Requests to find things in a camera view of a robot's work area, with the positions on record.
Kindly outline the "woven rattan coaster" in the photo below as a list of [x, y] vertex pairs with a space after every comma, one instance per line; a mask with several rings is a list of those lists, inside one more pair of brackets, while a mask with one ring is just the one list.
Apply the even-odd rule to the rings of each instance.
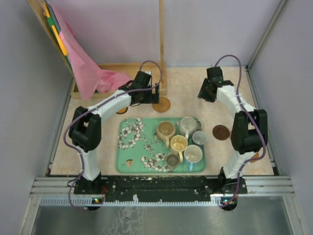
[[171, 107], [170, 100], [164, 96], [159, 98], [159, 103], [152, 104], [152, 108], [159, 113], [167, 112], [170, 109], [170, 107]]

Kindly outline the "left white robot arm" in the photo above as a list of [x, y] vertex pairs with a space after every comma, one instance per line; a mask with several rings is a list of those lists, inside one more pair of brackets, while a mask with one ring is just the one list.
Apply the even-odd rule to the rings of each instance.
[[120, 86], [102, 102], [88, 108], [76, 108], [72, 123], [66, 129], [72, 145], [64, 138], [66, 146], [76, 150], [81, 160], [82, 169], [76, 184], [84, 185], [85, 190], [91, 194], [101, 190], [101, 172], [96, 149], [102, 138], [102, 124], [131, 105], [159, 103], [159, 84], [157, 82], [153, 85], [152, 76], [140, 70], [134, 80]]

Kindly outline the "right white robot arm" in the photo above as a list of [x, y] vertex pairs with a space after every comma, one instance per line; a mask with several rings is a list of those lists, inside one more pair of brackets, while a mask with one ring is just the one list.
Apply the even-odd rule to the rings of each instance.
[[218, 100], [228, 108], [233, 117], [230, 135], [233, 152], [218, 175], [219, 190], [225, 194], [239, 188], [241, 171], [248, 161], [268, 143], [268, 115], [264, 109], [256, 109], [235, 89], [234, 84], [224, 80], [220, 67], [206, 70], [207, 77], [198, 98], [208, 102]]

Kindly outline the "dark brown wooden coaster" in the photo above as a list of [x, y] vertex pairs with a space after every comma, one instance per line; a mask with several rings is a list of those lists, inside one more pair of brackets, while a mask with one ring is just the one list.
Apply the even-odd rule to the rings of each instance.
[[212, 130], [212, 134], [216, 139], [224, 141], [230, 137], [230, 130], [224, 125], [216, 125]]

